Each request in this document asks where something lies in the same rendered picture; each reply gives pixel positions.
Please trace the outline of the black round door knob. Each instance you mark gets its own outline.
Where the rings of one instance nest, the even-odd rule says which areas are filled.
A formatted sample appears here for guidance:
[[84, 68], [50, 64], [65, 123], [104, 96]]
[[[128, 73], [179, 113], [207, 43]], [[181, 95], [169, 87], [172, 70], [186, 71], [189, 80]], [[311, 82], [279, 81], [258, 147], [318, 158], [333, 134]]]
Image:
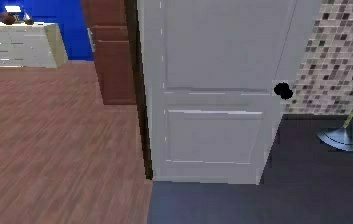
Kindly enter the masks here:
[[274, 87], [274, 93], [283, 100], [288, 100], [293, 96], [293, 91], [290, 89], [290, 86], [285, 82], [278, 83]]

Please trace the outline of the white chest of drawers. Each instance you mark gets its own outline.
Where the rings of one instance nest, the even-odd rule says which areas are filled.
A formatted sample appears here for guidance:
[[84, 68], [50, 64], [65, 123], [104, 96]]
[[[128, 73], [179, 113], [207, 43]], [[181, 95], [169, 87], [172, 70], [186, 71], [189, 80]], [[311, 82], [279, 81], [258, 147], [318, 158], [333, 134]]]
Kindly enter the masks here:
[[0, 67], [58, 68], [67, 61], [57, 23], [0, 22]]

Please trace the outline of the brown wooden cupboard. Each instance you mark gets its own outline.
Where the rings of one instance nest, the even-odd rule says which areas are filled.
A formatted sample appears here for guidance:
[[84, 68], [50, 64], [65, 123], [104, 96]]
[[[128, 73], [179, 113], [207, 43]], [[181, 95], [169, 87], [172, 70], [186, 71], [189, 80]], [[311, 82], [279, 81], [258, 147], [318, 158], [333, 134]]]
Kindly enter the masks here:
[[105, 105], [136, 103], [125, 0], [80, 0]]

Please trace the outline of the dark brown round object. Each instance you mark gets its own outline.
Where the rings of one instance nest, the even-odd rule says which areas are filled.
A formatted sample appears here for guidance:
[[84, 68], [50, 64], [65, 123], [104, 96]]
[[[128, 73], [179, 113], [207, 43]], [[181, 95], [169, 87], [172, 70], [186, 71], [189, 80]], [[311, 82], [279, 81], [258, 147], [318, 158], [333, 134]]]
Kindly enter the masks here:
[[6, 25], [12, 25], [16, 22], [16, 18], [11, 13], [1, 12], [0, 21]]

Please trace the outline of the white panelled room door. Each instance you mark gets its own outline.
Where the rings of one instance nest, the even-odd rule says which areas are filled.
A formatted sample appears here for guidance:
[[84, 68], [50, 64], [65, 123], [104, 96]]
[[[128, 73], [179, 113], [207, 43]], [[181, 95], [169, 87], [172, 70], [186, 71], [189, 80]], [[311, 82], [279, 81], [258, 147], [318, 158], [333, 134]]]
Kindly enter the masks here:
[[259, 184], [322, 0], [137, 0], [153, 179]]

